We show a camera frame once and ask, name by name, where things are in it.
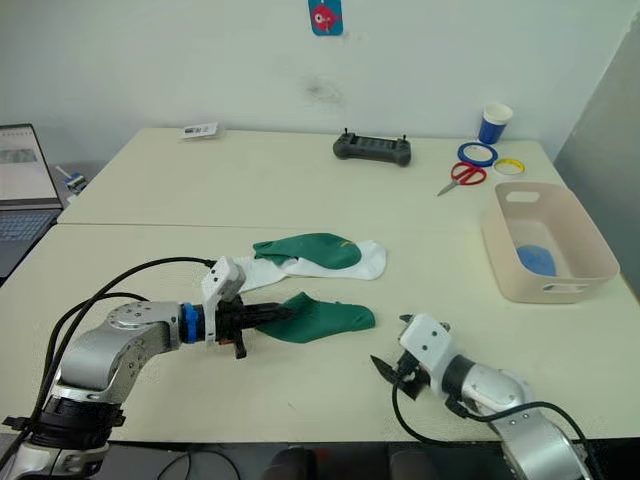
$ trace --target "white sock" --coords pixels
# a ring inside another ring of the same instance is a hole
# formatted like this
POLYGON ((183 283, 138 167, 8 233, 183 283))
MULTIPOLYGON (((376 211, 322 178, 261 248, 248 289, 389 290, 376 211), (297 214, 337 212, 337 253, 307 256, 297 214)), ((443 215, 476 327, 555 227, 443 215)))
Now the white sock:
POLYGON ((372 240, 356 243, 356 246, 362 254, 360 261, 350 267, 337 270, 321 267, 305 258, 291 258, 279 267, 264 258, 234 258, 234 262, 244 270, 247 277, 240 291, 246 292, 264 287, 288 276, 374 280, 382 275, 387 265, 387 251, 384 247, 372 240))

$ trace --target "tape roll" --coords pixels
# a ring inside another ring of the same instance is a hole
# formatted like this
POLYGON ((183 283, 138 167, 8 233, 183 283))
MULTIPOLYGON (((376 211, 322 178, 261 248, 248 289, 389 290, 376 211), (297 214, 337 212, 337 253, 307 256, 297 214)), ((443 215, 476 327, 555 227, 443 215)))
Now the tape roll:
POLYGON ((463 161, 475 165, 476 167, 490 167, 498 159, 498 152, 493 147, 485 145, 480 142, 468 142, 463 143, 458 148, 458 158, 463 161), (474 153, 483 157, 487 157, 486 160, 476 160, 469 155, 474 153))
POLYGON ((500 175, 514 177, 522 175, 527 170, 527 167, 524 166, 524 163, 520 160, 516 160, 515 158, 501 158, 493 164, 493 169, 500 175))

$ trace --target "blue tape roll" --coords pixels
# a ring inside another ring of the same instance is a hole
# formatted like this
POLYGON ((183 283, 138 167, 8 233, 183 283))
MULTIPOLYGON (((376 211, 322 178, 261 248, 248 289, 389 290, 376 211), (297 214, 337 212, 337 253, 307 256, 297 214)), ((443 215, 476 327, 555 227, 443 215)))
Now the blue tape roll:
POLYGON ((484 143, 468 142, 468 143, 463 143, 458 148, 458 158, 463 162, 470 163, 471 165, 475 165, 476 167, 483 167, 484 168, 484 167, 490 167, 491 165, 493 165, 493 162, 495 162, 498 159, 498 152, 496 152, 495 148, 490 147, 489 145, 485 145, 484 143), (485 150, 487 150, 491 154, 491 158, 489 160, 485 160, 483 162, 479 162, 478 160, 474 160, 472 158, 469 158, 464 153, 464 149, 467 148, 467 147, 481 147, 481 148, 484 148, 485 150))

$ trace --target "yellow tape roll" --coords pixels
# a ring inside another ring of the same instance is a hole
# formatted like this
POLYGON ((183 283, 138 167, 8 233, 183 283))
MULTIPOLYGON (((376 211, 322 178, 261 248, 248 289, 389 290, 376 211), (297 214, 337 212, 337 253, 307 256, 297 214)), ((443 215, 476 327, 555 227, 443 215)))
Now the yellow tape roll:
POLYGON ((501 158, 493 164, 493 169, 499 174, 509 177, 522 175, 527 170, 524 163, 514 158, 501 158))

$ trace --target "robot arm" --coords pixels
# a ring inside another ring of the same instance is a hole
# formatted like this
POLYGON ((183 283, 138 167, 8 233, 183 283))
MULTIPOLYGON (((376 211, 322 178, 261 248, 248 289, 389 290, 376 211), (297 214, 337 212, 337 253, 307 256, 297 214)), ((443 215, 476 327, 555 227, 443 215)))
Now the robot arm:
POLYGON ((125 421, 120 407, 149 359, 205 340, 233 343, 236 358, 243 358, 242 329, 291 314, 275 303, 243 305, 238 291, 244 274, 224 257, 202 283, 202 305, 130 303, 78 337, 65 352, 40 418, 5 479, 94 475, 107 454, 111 429, 125 421))
MULTIPOLYGON (((533 400, 527 382, 515 374, 464 357, 453 344, 448 325, 425 314, 407 320, 409 323, 400 336, 406 352, 398 362, 396 382, 402 382, 417 370, 423 374, 426 371, 431 389, 447 396, 447 406, 452 410, 464 409, 462 402, 483 416, 505 412, 533 400)), ((403 391, 406 388, 417 395, 415 385, 402 387, 403 391)), ((490 426, 501 437, 505 459, 516 478, 592 478, 571 441, 539 409, 513 413, 490 422, 490 426)))

